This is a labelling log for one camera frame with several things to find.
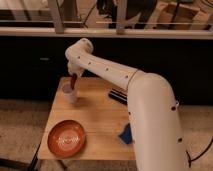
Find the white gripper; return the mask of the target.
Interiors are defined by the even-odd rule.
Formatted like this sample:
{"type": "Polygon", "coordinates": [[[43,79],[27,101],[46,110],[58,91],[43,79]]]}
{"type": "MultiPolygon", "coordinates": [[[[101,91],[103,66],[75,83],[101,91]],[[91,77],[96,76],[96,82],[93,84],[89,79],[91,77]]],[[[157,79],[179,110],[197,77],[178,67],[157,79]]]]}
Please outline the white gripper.
{"type": "Polygon", "coordinates": [[[80,66],[73,64],[71,62],[67,64],[67,67],[68,67],[68,73],[70,75],[76,74],[78,77],[81,77],[84,72],[84,68],[81,68],[80,66]]]}

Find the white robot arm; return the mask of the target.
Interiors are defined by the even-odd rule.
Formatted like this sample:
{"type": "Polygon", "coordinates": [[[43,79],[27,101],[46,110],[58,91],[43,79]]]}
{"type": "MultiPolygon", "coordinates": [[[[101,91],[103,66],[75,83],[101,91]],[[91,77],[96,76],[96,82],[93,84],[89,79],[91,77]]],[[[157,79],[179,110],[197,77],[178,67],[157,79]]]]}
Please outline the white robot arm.
{"type": "Polygon", "coordinates": [[[92,54],[82,38],[65,51],[68,71],[86,69],[127,92],[136,165],[139,171],[188,171],[177,102],[162,76],[112,62],[92,54]]]}

